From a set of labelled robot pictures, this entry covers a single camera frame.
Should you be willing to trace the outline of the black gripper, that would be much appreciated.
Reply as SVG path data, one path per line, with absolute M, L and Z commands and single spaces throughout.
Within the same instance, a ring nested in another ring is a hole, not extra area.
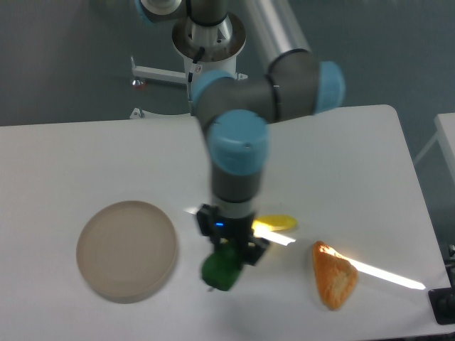
M 220 208 L 203 204 L 196 213 L 201 234 L 209 238 L 213 253 L 233 243 L 242 255 L 243 263 L 254 266 L 269 248 L 270 242 L 253 236 L 254 215 L 231 218 L 220 214 Z

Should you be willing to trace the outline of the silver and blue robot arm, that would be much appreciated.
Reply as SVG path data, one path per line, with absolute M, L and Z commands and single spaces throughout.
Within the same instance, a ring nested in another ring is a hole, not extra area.
M 211 202 L 196 218 L 236 266 L 255 264 L 268 247 L 252 231 L 268 126 L 339 107 L 346 93 L 341 69 L 313 55 L 288 1 L 242 7 L 247 23 L 226 1 L 136 2 L 144 21 L 174 21 L 173 44 L 190 61 L 188 103 L 211 166 Z

